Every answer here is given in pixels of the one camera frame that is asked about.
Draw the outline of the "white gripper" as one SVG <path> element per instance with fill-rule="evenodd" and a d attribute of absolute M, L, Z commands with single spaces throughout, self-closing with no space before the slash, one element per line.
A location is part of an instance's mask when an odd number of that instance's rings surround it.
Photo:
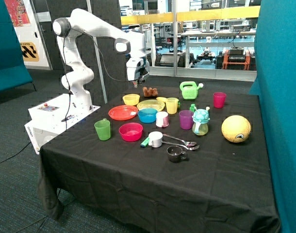
<path fill-rule="evenodd" d="M 126 67 L 128 81 L 133 82 L 134 87 L 149 76 L 150 67 L 146 57 L 131 57 Z"/>

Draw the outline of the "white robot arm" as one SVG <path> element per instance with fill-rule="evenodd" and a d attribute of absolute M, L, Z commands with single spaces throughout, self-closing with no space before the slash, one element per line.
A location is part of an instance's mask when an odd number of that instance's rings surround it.
<path fill-rule="evenodd" d="M 76 45 L 76 38 L 82 34 L 115 39 L 117 53 L 131 56 L 126 63 L 127 77 L 134 85 L 149 76 L 143 32 L 132 30 L 126 33 L 79 8 L 74 9 L 70 17 L 56 19 L 53 30 L 64 63 L 73 69 L 62 77 L 62 84 L 72 92 L 75 106 L 79 110 L 90 111 L 93 108 L 90 93 L 83 86 L 93 80 L 94 73 L 83 63 Z"/>

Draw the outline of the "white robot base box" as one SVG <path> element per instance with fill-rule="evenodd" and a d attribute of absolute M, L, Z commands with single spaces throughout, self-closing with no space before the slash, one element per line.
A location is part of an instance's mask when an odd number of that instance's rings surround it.
<path fill-rule="evenodd" d="M 70 94 L 62 94 L 28 109 L 31 121 L 25 124 L 36 154 L 41 146 L 74 126 L 80 120 L 99 109 L 91 105 L 83 109 Z"/>

